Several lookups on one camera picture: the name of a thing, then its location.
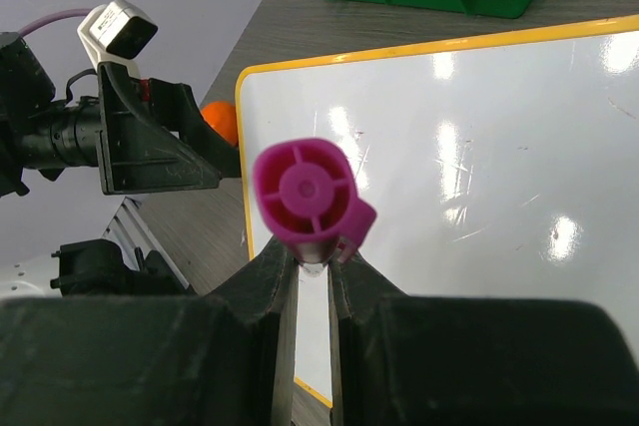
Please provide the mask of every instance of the yellow edge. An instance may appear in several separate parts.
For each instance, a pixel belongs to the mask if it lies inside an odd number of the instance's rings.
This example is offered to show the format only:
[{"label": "yellow edge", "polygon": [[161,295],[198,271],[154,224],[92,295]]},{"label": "yellow edge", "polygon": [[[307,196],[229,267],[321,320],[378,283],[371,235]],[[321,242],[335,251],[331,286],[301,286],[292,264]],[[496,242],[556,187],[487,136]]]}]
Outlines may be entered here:
[{"label": "yellow edge", "polygon": [[314,389],[312,389],[310,386],[308,386],[306,383],[304,383],[303,381],[301,381],[299,378],[296,377],[296,383],[298,384],[298,386],[303,389],[306,393],[308,393],[310,396],[312,396],[313,398],[315,398],[317,401],[319,401],[320,403],[322,403],[324,406],[328,407],[328,408],[332,408],[332,403],[330,401],[328,401],[326,398],[324,398],[321,394],[319,394],[318,392],[316,392]]},{"label": "yellow edge", "polygon": [[[484,49],[489,47],[504,47],[508,45],[530,44],[534,42],[548,42],[553,40],[577,39],[580,37],[594,37],[597,35],[618,34],[639,30],[639,15],[618,17],[605,20],[593,20],[577,24],[557,25],[538,29],[503,32],[499,34],[480,35],[452,40],[440,40],[423,44],[403,45],[384,49],[365,50],[340,55],[327,55],[310,59],[291,60],[274,64],[257,65],[245,69],[236,84],[236,109],[238,113],[238,133],[240,137],[240,158],[242,160],[242,178],[246,179],[244,132],[242,122],[242,84],[251,74],[273,72],[278,70],[303,69],[306,67],[318,67],[322,65],[345,64],[349,62],[362,62],[365,60],[391,59],[395,57],[408,57],[412,55],[435,54],[439,52],[452,52],[461,50]],[[244,191],[244,209],[247,221],[247,239],[249,244],[249,256],[255,256],[253,235],[251,232],[251,212],[249,211],[249,187],[242,181]],[[330,401],[317,393],[306,383],[296,378],[296,383],[313,397],[331,407]]]}]

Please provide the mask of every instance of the gray wooden floor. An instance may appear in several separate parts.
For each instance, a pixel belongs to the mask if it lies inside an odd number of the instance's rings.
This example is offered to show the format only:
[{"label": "gray wooden floor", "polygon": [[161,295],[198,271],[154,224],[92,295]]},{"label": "gray wooden floor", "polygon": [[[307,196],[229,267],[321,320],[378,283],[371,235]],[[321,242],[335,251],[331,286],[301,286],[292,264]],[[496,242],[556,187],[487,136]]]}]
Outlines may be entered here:
[{"label": "gray wooden floor", "polygon": [[[251,65],[635,13],[639,0],[534,0],[517,20],[324,0],[263,0],[207,101],[232,101],[238,75]],[[216,191],[151,196],[142,216],[200,293],[248,260],[239,181],[224,181]],[[301,389],[294,399],[298,426],[328,424],[327,409],[318,401]]]}]

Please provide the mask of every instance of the orange fruit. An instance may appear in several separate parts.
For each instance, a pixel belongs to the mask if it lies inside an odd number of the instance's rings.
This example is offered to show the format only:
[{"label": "orange fruit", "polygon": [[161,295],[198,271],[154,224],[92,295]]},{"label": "orange fruit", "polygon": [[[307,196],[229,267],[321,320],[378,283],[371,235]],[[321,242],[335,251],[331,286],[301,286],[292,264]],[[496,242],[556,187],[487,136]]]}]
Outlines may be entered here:
[{"label": "orange fruit", "polygon": [[238,117],[233,104],[223,100],[212,102],[202,109],[202,116],[223,139],[233,146],[238,144]]}]

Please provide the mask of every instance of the pink bottle stopper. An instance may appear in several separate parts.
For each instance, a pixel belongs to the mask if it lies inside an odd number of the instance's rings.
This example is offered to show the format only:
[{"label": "pink bottle stopper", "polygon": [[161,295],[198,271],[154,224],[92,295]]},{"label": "pink bottle stopper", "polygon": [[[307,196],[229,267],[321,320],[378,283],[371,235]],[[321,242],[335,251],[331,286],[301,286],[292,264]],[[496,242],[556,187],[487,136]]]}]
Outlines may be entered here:
[{"label": "pink bottle stopper", "polygon": [[321,139],[295,140],[262,152],[254,167],[266,226],[305,263],[325,263],[340,249],[346,261],[377,213],[357,196],[343,152]]}]

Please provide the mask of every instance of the white wall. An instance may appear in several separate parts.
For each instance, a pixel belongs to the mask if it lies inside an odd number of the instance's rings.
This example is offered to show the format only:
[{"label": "white wall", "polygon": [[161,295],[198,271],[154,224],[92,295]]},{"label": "white wall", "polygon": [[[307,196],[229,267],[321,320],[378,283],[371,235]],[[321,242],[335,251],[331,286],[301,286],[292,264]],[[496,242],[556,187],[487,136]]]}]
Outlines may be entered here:
[{"label": "white wall", "polygon": [[[94,7],[108,1],[0,0],[0,31],[17,30],[58,10]],[[139,58],[142,75],[188,83],[194,88],[196,100],[200,101],[261,0],[130,1],[145,10],[160,27]],[[59,94],[63,93],[67,78],[90,67],[75,34],[77,25],[76,20],[63,21],[28,37]],[[80,93],[94,93],[93,82],[92,79],[82,81]],[[66,213],[77,213],[78,205],[70,205],[70,196],[61,195],[59,189],[45,185],[35,175],[29,176],[28,182],[34,191],[32,194],[23,199],[15,196],[0,199],[0,265],[27,259],[25,254],[47,252],[50,242],[88,239],[96,235],[95,228],[102,227],[102,218],[104,225],[109,221],[115,199],[102,197],[97,170],[67,171],[60,182],[73,188],[75,198],[83,203],[84,211],[73,215],[73,219]],[[41,211],[37,212],[29,202],[46,209],[47,217],[60,219],[56,222],[56,235],[52,235],[50,228],[43,229],[38,220]],[[20,247],[18,239],[24,243]]]}]

